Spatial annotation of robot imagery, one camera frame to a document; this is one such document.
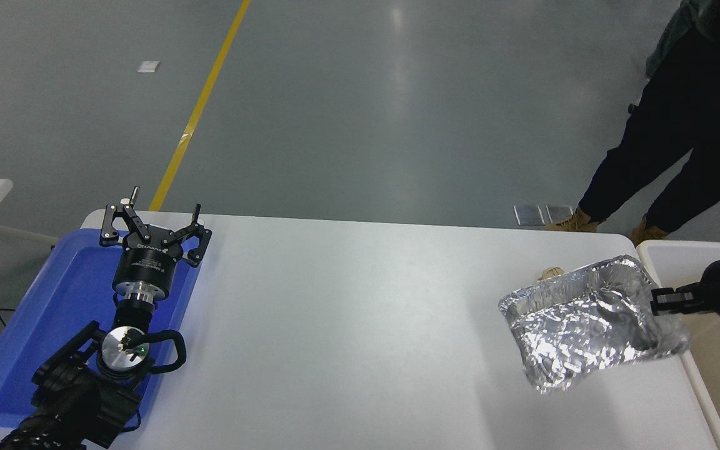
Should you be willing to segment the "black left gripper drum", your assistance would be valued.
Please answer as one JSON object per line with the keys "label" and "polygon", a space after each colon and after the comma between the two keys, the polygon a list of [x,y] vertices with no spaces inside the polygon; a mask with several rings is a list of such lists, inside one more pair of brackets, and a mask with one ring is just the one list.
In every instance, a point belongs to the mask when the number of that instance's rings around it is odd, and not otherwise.
{"label": "black left gripper drum", "polygon": [[169,294],[176,264],[182,258],[183,247],[180,243],[165,248],[124,242],[112,288],[118,294],[126,294],[129,286],[148,284],[158,294]]}

